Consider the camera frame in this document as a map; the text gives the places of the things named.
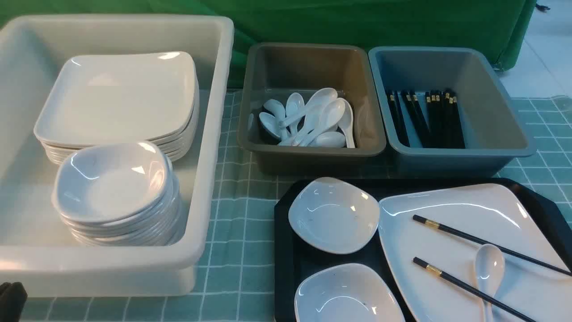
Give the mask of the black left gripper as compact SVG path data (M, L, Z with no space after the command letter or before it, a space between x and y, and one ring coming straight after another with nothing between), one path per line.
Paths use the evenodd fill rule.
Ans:
M27 301L27 292L20 282L0 286L0 321L19 322Z

